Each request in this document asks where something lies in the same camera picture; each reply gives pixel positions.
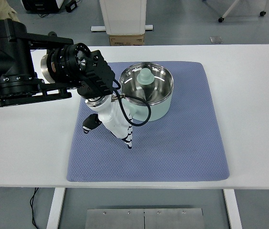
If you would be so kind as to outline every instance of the metal plate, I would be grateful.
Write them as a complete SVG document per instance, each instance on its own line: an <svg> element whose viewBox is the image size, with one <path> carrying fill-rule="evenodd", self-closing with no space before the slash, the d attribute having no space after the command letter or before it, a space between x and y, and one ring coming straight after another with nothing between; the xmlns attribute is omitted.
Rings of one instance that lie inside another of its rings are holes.
<svg viewBox="0 0 269 229"><path fill-rule="evenodd" d="M204 229L201 208L145 209L145 229Z"/></svg>
<svg viewBox="0 0 269 229"><path fill-rule="evenodd" d="M201 208L88 209L86 229L204 229Z"/></svg>
<svg viewBox="0 0 269 229"><path fill-rule="evenodd" d="M88 209L86 229L144 229L144 209Z"/></svg>

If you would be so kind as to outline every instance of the light green pot exterior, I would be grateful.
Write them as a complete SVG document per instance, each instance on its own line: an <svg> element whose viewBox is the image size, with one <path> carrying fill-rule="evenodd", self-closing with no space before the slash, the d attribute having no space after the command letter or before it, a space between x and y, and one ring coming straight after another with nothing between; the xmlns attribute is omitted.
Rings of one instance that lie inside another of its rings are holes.
<svg viewBox="0 0 269 229"><path fill-rule="evenodd" d="M169 110L172 100L172 93L163 102L159 104L151 105L151 117L150 121L155 121L162 118ZM126 99L122 100L123 104L130 110L132 117L139 121L145 121L148 116L148 108L146 106L140 106L129 102Z"/></svg>

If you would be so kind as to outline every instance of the blue mat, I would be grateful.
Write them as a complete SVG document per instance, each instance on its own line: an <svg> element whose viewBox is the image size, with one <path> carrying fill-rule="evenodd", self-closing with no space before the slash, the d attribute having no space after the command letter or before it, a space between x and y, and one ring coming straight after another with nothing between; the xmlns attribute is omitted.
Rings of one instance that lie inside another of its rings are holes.
<svg viewBox="0 0 269 229"><path fill-rule="evenodd" d="M212 97L200 63L156 62L174 80L171 107L159 120L133 127L132 149L103 125L84 134L93 113L81 99L67 180L214 181L229 177ZM110 63L119 78L132 62Z"/></svg>

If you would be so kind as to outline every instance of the black device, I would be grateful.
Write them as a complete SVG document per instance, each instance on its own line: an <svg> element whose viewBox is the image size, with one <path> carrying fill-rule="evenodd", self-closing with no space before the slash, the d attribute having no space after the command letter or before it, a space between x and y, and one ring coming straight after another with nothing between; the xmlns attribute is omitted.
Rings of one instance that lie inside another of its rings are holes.
<svg viewBox="0 0 269 229"><path fill-rule="evenodd" d="M51 83L34 72L30 51L35 49L47 49ZM70 98L68 90L74 88L86 99L113 94L114 78L100 51L68 38L27 33L22 23L0 20L0 107Z"/></svg>
<svg viewBox="0 0 269 229"><path fill-rule="evenodd" d="M71 0L68 4L65 5L66 12L72 12L75 8L77 8L76 0Z"/></svg>
<svg viewBox="0 0 269 229"><path fill-rule="evenodd" d="M63 0L21 0L26 10L34 12L58 12Z"/></svg>

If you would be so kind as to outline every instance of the black cable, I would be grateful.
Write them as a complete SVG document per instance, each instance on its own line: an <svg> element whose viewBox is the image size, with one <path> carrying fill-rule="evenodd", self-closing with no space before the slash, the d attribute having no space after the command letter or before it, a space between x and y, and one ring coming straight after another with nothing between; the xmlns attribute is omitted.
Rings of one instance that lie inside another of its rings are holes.
<svg viewBox="0 0 269 229"><path fill-rule="evenodd" d="M40 18L45 18L49 15L49 13L44 13L44 14L38 14Z"/></svg>
<svg viewBox="0 0 269 229"><path fill-rule="evenodd" d="M146 120L145 120L144 122L142 122L142 123L138 123L138 124L137 124L137 123L133 123L133 122L131 122L131 121L128 119L128 117L127 117L127 115L126 115L126 112L125 112L123 103L122 103L122 101L121 101L120 94L118 93L117 89L114 88L113 91L116 93L116 96L117 96L117 99L118 99L118 102L119 102L121 111L122 111L122 113L123 113L123 115L124 115L124 117L125 117L125 119L127 120L128 123L130 123L130 124L133 125L133 126L142 126L142 125L145 125L145 124L149 121L150 116L151 116L151 108L150 108L150 105L148 104L148 102L147 102L146 100L144 100L144 99L142 99L142 98L138 98L138 97L136 97L136 96L128 95L128 94L125 95L125 97L127 97L127 98L137 99L137 100L141 101L141 102L144 103L144 104L147 106L147 108L148 108L148 116L147 116Z"/></svg>
<svg viewBox="0 0 269 229"><path fill-rule="evenodd" d="M34 220L34 211L33 211L33 201L34 201L34 196L35 194L37 193L37 191L39 190L38 187L35 187L34 188L34 193L33 193L33 196L31 197L30 199L30 207L31 207L31 210L32 210L32 224L35 226L35 228L39 229L37 224L35 223L35 220Z"/></svg>
<svg viewBox="0 0 269 229"><path fill-rule="evenodd" d="M115 89L119 90L121 88L119 82L116 79L114 79L113 81L117 84L117 87L115 87Z"/></svg>

